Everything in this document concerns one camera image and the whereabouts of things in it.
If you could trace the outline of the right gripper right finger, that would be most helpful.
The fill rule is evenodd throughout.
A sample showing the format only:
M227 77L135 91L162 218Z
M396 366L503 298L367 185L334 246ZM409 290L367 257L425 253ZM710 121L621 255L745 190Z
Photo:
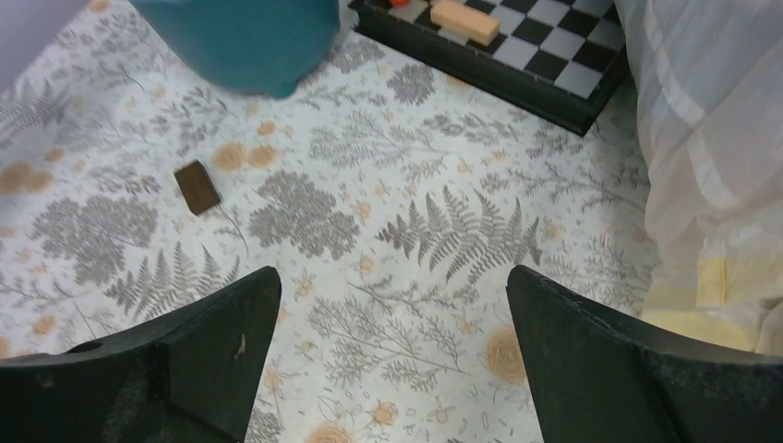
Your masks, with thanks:
M519 265L507 298L547 442L778 442L782 361L655 327Z

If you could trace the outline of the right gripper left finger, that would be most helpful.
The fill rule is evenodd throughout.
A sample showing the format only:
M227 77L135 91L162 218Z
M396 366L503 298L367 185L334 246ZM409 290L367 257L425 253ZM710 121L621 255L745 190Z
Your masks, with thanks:
M65 353L1 364L5 442L241 442L282 296L265 267Z

